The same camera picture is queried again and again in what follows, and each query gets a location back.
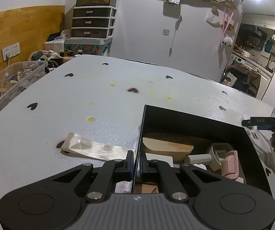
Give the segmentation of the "colourful patterned cabinet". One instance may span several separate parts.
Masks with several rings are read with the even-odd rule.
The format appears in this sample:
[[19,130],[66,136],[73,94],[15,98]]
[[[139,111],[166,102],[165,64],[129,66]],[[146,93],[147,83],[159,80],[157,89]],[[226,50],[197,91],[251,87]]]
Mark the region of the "colourful patterned cabinet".
[[96,55],[107,56],[110,52],[112,39],[66,39],[64,41],[64,56]]

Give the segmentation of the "clear plastic storage bin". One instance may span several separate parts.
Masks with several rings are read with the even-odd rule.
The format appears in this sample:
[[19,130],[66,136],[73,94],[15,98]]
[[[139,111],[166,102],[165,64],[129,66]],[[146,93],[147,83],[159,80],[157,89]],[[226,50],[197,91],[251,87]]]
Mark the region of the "clear plastic storage bin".
[[23,61],[0,71],[0,111],[16,96],[45,76],[47,61]]

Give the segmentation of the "small white hexagonal object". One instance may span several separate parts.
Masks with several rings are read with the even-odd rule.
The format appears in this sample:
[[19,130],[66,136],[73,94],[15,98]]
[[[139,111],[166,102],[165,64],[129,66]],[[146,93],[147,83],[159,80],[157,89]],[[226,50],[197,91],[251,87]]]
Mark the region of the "small white hexagonal object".
[[243,121],[247,121],[247,120],[249,120],[250,119],[250,117],[248,116],[248,115],[243,115],[242,117],[241,117],[241,121],[243,122]]

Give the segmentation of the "small white box in box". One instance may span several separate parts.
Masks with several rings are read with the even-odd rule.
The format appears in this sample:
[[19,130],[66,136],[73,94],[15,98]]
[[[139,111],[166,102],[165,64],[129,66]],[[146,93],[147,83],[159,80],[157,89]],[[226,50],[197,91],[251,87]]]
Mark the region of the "small white box in box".
[[164,161],[164,162],[168,163],[170,165],[170,167],[173,167],[173,157],[172,156],[140,152],[140,157],[139,157],[139,161],[138,161],[138,169],[142,166],[142,163],[151,161],[151,160]]

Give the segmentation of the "pink charger with cable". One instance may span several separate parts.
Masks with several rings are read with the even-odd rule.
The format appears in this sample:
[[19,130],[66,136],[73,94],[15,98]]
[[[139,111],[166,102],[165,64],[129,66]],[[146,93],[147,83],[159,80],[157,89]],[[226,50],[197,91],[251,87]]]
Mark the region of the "pink charger with cable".
[[239,161],[237,151],[229,151],[222,161],[221,175],[230,180],[236,180],[239,176]]

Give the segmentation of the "white drawer unit dark drawers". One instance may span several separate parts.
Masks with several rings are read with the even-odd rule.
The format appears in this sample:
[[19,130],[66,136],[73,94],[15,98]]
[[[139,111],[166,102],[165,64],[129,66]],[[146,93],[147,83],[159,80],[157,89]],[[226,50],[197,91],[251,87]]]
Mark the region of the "white drawer unit dark drawers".
[[71,37],[77,39],[111,39],[117,9],[112,6],[73,8]]

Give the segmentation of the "brown rounded cardboard piece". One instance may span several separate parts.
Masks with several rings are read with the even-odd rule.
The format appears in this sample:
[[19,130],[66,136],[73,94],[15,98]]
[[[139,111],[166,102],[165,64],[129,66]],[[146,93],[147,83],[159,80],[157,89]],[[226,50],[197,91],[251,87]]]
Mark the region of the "brown rounded cardboard piece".
[[192,152],[194,146],[144,137],[141,148],[146,153],[171,156],[174,161],[182,161]]

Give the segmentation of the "white wall socket plate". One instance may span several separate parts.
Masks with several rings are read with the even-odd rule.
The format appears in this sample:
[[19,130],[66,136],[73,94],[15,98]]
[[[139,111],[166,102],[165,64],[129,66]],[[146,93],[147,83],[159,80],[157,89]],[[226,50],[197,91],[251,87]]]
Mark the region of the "white wall socket plate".
[[19,54],[20,54],[20,43],[15,43],[11,46],[8,46],[2,49],[2,57],[4,61]]

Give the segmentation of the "white plush toy hanging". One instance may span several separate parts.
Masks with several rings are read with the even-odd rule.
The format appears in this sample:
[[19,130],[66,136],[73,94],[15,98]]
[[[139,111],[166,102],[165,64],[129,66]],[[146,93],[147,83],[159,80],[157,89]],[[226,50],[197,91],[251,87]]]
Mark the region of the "white plush toy hanging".
[[226,36],[225,38],[223,38],[222,44],[231,47],[233,44],[232,37]]

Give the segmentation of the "black cardboard box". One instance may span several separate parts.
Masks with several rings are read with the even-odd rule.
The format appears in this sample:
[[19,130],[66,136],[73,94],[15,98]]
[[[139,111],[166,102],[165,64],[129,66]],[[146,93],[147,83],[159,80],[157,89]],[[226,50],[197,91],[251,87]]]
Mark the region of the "black cardboard box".
[[194,154],[213,143],[228,143],[238,152],[247,184],[269,194],[272,193],[265,168],[246,130],[242,127],[167,108],[145,105],[137,152],[140,152],[143,137],[147,133],[200,138],[202,142],[194,147],[192,151]]

